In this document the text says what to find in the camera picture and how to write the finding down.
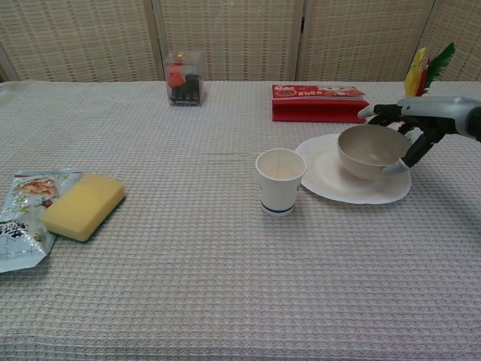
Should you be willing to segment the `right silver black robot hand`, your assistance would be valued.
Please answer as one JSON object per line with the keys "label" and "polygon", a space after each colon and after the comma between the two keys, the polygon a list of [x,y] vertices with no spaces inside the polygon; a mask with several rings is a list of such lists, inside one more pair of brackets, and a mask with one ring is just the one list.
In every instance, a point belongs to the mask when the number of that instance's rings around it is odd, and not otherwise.
{"label": "right silver black robot hand", "polygon": [[369,117],[368,123],[378,126],[402,122],[402,135],[415,128],[422,131],[404,156],[382,169],[388,176],[409,171],[444,135],[480,140],[480,101],[461,96],[407,97],[395,104],[368,105],[358,117]]}

